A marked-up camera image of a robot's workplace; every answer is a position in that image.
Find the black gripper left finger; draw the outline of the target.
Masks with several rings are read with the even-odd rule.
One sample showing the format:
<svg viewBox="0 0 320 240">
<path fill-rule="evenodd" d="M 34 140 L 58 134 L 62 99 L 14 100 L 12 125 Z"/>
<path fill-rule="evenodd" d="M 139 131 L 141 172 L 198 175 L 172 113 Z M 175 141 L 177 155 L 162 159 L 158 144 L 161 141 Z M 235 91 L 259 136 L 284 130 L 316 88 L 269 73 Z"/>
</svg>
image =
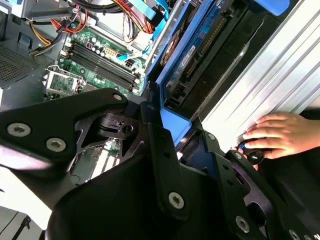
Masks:
<svg viewBox="0 0 320 240">
<path fill-rule="evenodd" d="M 188 194 L 172 135 L 160 111 L 160 88 L 141 103 L 104 88 L 0 114 L 0 164 L 40 180 L 60 181 L 77 154 L 109 138 L 121 142 L 120 163 L 69 191 L 58 210 L 108 214 L 147 211 L 186 221 Z"/>
</svg>

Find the bare person hand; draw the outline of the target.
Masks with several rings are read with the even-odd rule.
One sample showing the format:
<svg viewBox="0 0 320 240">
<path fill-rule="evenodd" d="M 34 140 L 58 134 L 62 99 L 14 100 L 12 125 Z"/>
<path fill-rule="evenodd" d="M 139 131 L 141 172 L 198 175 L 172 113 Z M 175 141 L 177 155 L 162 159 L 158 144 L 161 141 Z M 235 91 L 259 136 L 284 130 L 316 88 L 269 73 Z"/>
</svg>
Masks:
<svg viewBox="0 0 320 240">
<path fill-rule="evenodd" d="M 267 159 L 299 154 L 320 146 L 320 121 L 293 113 L 273 113 L 242 135 L 246 149 L 264 150 Z"/>
</svg>

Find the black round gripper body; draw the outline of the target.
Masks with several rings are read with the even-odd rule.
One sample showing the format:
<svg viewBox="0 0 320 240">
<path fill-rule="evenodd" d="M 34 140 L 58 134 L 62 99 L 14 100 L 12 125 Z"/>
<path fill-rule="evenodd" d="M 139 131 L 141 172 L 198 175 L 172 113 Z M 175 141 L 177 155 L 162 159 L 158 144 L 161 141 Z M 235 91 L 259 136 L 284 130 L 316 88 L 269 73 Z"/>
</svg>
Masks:
<svg viewBox="0 0 320 240">
<path fill-rule="evenodd" d="M 311 232 L 234 151 L 207 152 L 155 180 L 137 156 L 71 190 L 47 240 L 310 240 Z"/>
</svg>

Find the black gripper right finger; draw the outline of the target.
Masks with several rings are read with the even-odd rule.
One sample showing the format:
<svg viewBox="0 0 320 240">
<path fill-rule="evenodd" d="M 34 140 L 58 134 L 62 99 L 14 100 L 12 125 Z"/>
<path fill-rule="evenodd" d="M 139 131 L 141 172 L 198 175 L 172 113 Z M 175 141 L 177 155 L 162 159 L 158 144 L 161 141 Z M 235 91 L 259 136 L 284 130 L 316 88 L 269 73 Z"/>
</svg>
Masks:
<svg viewBox="0 0 320 240">
<path fill-rule="evenodd" d="M 275 208 L 253 180 L 253 166 L 236 150 L 223 153 L 217 138 L 203 129 L 199 118 L 192 126 L 206 154 L 197 163 L 212 165 L 208 172 L 218 184 L 228 228 L 239 238 L 274 238 Z"/>
</svg>

